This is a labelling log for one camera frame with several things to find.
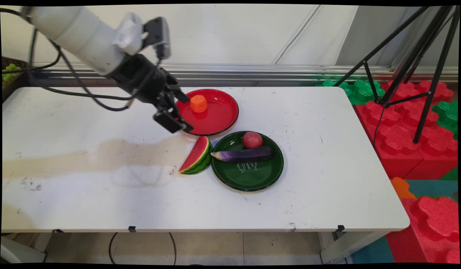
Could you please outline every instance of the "red plate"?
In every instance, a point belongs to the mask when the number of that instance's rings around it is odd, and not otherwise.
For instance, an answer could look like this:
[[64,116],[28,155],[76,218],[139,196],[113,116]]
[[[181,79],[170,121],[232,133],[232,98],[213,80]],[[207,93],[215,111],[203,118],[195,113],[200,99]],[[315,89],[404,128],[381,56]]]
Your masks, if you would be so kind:
[[183,104],[176,102],[179,112],[194,129],[188,133],[196,136],[211,136],[222,133],[237,121],[239,106],[232,96],[214,89],[201,89],[189,92],[189,98],[202,95],[207,100],[207,110],[195,113],[191,110],[190,102]]

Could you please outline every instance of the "tile floor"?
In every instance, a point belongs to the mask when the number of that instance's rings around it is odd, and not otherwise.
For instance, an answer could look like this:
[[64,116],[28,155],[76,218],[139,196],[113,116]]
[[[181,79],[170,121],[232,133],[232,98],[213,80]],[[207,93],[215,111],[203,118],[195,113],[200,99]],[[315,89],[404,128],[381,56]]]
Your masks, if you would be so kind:
[[[47,246],[46,262],[111,263],[113,233],[59,233]],[[172,233],[177,265],[321,264],[317,233]],[[172,265],[168,233],[119,233],[111,247],[117,264]]]

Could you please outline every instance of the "green bowl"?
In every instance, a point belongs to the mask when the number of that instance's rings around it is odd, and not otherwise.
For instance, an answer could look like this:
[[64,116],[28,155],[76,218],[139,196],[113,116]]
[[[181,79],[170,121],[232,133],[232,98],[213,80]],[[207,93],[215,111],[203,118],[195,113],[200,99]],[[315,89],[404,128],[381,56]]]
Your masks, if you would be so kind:
[[[213,148],[217,151],[243,150],[242,137],[248,131],[229,133],[220,139]],[[225,185],[239,191],[258,191],[274,184],[282,174],[283,155],[278,145],[270,138],[259,133],[263,139],[263,146],[275,151],[275,157],[257,163],[229,163],[212,158],[212,170]]]

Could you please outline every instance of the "orange foam block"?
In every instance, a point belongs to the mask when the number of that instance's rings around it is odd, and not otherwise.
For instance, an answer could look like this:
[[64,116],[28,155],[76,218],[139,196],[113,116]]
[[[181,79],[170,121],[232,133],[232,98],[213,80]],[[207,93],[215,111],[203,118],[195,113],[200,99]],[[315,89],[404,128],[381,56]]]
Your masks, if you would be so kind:
[[415,195],[410,192],[410,184],[401,177],[394,177],[390,181],[393,188],[395,188],[396,194],[398,194],[398,198],[416,198]]

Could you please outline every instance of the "purple eggplant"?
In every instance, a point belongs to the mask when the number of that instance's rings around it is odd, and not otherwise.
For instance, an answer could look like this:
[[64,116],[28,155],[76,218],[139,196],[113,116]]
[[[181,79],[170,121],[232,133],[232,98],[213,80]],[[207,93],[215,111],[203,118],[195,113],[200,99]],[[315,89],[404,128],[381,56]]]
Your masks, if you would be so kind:
[[210,155],[224,162],[248,163],[270,160],[275,156],[275,152],[268,146],[260,146],[258,148],[249,148],[240,151],[211,152]]

